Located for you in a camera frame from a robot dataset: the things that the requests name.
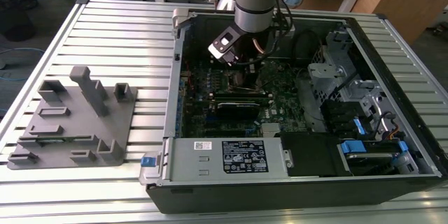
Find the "metal bracket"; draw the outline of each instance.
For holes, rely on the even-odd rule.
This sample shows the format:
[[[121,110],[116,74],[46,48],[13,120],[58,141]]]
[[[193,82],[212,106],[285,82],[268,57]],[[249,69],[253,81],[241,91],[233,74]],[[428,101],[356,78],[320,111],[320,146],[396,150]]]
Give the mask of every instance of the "metal bracket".
[[[189,19],[189,9],[186,8],[176,8],[173,10],[173,28],[177,28],[180,23]]]

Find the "blue cable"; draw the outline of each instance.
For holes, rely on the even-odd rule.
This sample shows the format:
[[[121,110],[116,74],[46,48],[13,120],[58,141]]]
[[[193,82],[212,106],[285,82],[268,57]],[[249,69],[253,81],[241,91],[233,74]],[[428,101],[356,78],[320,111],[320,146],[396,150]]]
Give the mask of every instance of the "blue cable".
[[[9,51],[16,51],[16,50],[38,51],[41,53],[41,55],[44,55],[44,53],[45,53],[45,51],[38,49],[38,48],[22,47],[22,48],[12,48],[12,49],[4,50],[4,51],[0,52],[0,54],[4,54],[5,52],[9,52]]]
[[[28,78],[22,78],[22,79],[9,79],[9,78],[2,78],[2,77],[0,77],[0,80],[4,80],[4,81],[24,81],[24,80],[28,80]]]

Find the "metal slotted surface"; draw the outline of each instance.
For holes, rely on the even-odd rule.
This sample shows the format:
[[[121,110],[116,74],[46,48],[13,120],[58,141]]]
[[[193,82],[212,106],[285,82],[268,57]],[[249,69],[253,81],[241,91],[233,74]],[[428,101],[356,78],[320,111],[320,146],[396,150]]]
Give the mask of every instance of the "metal slotted surface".
[[[157,211],[137,181],[138,160],[145,152],[157,152],[161,147],[176,7],[209,8],[108,0],[90,0],[86,5],[74,6],[1,122],[0,223],[377,223],[384,219],[444,223],[448,217],[445,188],[410,193],[377,206],[213,215],[164,215]],[[392,28],[385,28],[388,23],[368,14],[296,13],[349,15],[357,19],[433,135],[448,148],[445,93]],[[138,87],[125,163],[118,167],[9,170],[8,154],[14,150],[17,137],[38,104],[38,84],[44,79],[73,84],[68,73],[74,65],[88,65],[92,78],[100,79],[104,86],[126,82]]]

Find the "floor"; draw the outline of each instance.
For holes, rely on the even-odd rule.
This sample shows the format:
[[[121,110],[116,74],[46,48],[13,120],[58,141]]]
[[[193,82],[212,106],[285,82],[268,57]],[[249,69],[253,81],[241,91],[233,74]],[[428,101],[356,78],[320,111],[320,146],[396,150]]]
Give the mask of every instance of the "floor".
[[[9,42],[0,35],[0,52],[4,49],[32,47],[45,50],[73,8],[76,0],[38,0],[38,6],[29,10],[28,16],[36,26],[37,34],[24,42]],[[202,0],[168,0],[182,3],[200,3]],[[37,52],[13,51],[1,54],[1,60],[6,63],[6,68],[0,70],[0,77],[9,79],[26,78],[40,60]],[[5,114],[25,81],[0,80],[0,118]]]
[[[37,28],[36,36],[24,42],[8,42],[0,36],[0,51],[8,48],[34,47],[46,49],[53,36],[64,22],[64,19],[73,7],[76,0],[38,0],[40,5],[28,11],[29,18]],[[182,3],[204,3],[198,0],[169,0]],[[448,40],[434,37],[430,31],[425,31],[412,46],[429,71],[438,79],[441,85],[448,89],[446,55]],[[26,78],[38,62],[40,56],[36,52],[13,51],[1,54],[6,62],[6,68],[0,70],[0,77],[20,79]],[[24,81],[0,80],[0,118],[17,96]]]

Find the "motherboard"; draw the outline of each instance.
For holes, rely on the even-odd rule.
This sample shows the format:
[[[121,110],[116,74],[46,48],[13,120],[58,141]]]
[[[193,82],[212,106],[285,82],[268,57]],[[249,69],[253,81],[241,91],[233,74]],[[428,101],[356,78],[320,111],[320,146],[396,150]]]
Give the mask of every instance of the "motherboard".
[[[177,137],[273,137],[306,131],[296,80],[305,71],[264,62],[253,85],[241,71],[185,62],[180,76]]]

